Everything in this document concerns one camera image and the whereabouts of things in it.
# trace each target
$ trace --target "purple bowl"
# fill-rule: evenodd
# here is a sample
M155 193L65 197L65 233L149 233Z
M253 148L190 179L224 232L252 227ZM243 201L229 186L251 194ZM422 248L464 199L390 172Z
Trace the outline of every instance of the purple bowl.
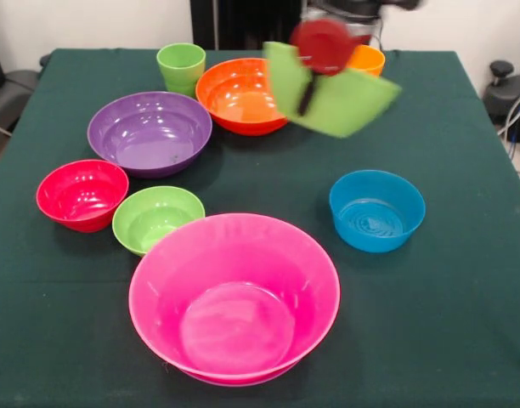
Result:
M207 110L188 96L142 92L112 101L88 125L98 156L142 179L185 169L211 137Z

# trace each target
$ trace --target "pink bowl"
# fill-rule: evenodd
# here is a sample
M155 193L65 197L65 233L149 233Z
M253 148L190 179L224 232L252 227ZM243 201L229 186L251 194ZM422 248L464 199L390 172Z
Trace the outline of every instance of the pink bowl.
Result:
M340 287L322 247L297 227L220 214L164 237L129 292L143 341L219 385L269 380L313 350L336 318Z
M127 175L120 167L102 160L74 161L39 184L37 206L72 230L95 232L110 224L127 189Z

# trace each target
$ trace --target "small orange bowl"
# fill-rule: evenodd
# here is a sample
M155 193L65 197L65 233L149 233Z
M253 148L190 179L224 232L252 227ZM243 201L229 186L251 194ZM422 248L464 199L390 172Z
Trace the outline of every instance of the small orange bowl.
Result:
M225 61L207 70L195 94L213 120L245 136L260 136L285 126L268 89L268 65L263 58Z
M359 45L347 62L347 68L354 68L378 77L382 73L385 61L385 54L379 49L369 45Z

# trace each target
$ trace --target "lime green bowl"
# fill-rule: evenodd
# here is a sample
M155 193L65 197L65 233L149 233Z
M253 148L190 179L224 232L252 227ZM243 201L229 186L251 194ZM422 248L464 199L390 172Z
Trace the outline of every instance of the lime green bowl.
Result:
M150 187L130 195L116 209L113 233L129 251L143 257L165 235L206 210L194 194L179 187Z

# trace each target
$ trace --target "table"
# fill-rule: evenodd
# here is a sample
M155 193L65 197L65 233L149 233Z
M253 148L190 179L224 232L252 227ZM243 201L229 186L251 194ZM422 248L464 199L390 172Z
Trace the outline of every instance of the table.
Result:
M258 52L208 52L207 64ZM163 365L127 310L138 258L110 229L50 222L35 204L53 168L95 157L92 115L161 90L153 50L57 50L0 165L0 406L520 406L520 182L453 53L389 53L404 92L352 138L288 125L262 138L215 127L172 184L208 214L263 213L315 237L334 260L341 310L322 344L283 377L217 388ZM361 168L398 173L427 202L396 252L336 235L328 191Z

